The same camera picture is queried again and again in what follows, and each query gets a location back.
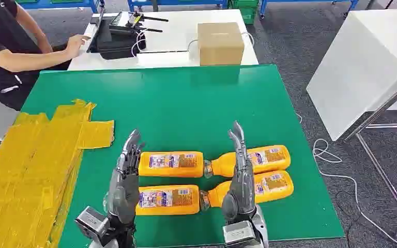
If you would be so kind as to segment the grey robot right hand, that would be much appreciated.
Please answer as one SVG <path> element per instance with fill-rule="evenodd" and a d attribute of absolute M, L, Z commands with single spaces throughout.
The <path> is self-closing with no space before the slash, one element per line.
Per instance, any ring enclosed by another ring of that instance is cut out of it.
<path fill-rule="evenodd" d="M 227 224 L 234 224 L 250 220 L 256 212 L 254 173 L 238 121 L 234 121 L 228 135 L 234 143 L 236 162 L 230 188 L 223 198 L 222 213 Z"/>

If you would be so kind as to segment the person's right hand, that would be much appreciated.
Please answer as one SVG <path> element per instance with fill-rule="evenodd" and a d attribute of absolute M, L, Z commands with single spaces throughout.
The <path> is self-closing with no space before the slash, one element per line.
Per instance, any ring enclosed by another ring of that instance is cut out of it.
<path fill-rule="evenodd" d="M 73 59 L 79 55 L 79 50 L 82 45 L 89 41 L 91 37 L 86 35 L 74 35 L 68 39 L 66 48 L 64 49 L 64 55 L 66 59 Z"/>

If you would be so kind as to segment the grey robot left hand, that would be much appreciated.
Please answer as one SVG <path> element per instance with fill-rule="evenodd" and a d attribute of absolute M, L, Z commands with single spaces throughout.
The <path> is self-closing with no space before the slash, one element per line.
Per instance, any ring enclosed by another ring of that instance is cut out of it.
<path fill-rule="evenodd" d="M 106 209 L 112 226 L 134 223 L 136 206 L 140 199 L 139 163 L 144 143 L 134 129 L 126 139 L 122 152 L 112 171 Z"/>

